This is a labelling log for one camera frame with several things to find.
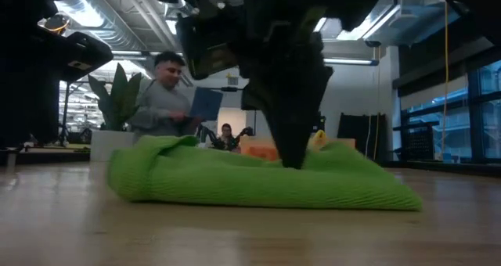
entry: man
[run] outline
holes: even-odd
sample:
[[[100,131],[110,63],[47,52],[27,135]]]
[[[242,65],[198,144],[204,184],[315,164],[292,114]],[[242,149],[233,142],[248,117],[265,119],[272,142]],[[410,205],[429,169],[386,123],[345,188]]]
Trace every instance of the man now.
[[[143,79],[136,100],[138,110],[129,120],[135,140],[143,135],[182,136],[195,133],[199,118],[186,115],[189,100],[175,86],[179,83],[185,62],[174,52],[163,52],[155,58],[155,79]]]

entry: green towel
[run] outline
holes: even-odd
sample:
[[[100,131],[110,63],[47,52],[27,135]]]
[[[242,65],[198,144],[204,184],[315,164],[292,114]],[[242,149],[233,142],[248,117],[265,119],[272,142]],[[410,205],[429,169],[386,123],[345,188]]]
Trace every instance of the green towel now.
[[[302,170],[215,149],[193,136],[141,138],[111,157],[108,183],[129,201],[243,207],[420,210],[420,198],[356,150],[308,152]]]

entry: ceiling duct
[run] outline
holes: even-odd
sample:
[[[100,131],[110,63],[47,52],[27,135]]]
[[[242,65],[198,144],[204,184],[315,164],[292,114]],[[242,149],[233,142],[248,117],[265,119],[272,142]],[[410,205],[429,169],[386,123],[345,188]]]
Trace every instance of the ceiling duct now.
[[[106,0],[62,0],[56,5],[78,23],[71,27],[73,31],[93,35],[113,50],[146,49]]]

